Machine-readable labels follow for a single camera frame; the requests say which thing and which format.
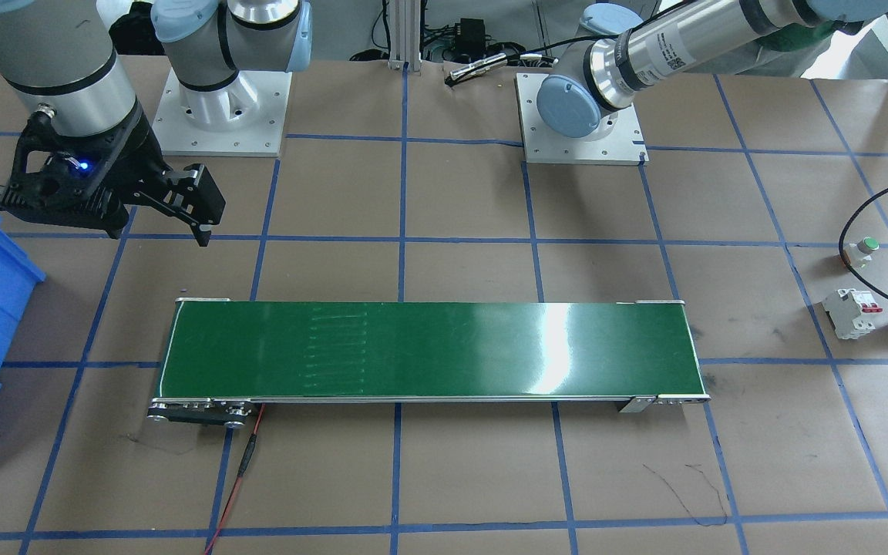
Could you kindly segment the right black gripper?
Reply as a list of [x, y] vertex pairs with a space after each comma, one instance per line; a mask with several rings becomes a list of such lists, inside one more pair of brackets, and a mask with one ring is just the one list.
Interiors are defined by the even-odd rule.
[[103, 137], [109, 141], [102, 157], [108, 166], [91, 196], [96, 228], [119, 239], [128, 224], [126, 205], [145, 205], [186, 224], [198, 245], [207, 247], [226, 207], [207, 166], [171, 170], [139, 102]]

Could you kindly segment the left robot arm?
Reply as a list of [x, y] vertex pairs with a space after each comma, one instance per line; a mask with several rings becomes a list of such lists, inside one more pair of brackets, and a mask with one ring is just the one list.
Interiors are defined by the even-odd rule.
[[597, 2], [540, 82], [535, 107], [560, 136], [585, 140], [637, 93], [681, 72], [758, 68], [780, 45], [803, 49], [820, 32], [880, 17], [888, 20], [888, 1], [684, 1], [647, 20]]

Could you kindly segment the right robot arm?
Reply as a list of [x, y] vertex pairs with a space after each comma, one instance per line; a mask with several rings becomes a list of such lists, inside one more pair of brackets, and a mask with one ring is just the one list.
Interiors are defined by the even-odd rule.
[[[220, 137], [266, 120], [251, 73], [306, 70], [311, 15], [308, 1], [155, 1], [187, 126]], [[94, 1], [0, 1], [0, 74], [29, 110], [0, 210], [117, 239], [127, 208], [148, 205], [207, 246], [226, 201], [203, 164], [163, 158]]]

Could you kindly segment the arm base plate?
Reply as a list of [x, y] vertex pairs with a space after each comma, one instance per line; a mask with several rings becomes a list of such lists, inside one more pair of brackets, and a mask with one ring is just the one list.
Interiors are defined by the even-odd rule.
[[577, 80], [516, 74], [528, 163], [644, 165], [649, 161], [634, 106], [604, 113]]
[[288, 72], [239, 72], [198, 92], [170, 71], [152, 127], [163, 154], [278, 158], [291, 88]]

